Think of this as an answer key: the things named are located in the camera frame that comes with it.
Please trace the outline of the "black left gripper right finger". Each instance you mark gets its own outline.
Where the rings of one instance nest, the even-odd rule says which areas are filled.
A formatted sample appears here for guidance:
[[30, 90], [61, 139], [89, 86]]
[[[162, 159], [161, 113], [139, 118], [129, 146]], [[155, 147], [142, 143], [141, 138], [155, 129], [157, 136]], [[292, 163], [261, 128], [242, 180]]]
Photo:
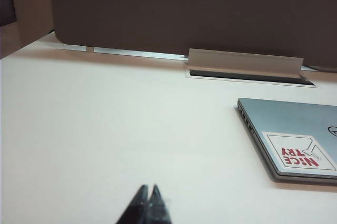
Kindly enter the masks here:
[[148, 201], [148, 223], [172, 223], [168, 208], [157, 185]]

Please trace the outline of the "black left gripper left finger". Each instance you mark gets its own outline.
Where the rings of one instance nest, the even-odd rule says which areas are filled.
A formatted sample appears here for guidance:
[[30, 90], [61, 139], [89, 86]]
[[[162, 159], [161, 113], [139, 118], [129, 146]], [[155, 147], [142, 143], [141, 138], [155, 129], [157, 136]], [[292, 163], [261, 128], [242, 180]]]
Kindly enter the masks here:
[[116, 223], [144, 223], [147, 202], [148, 185], [141, 185]]

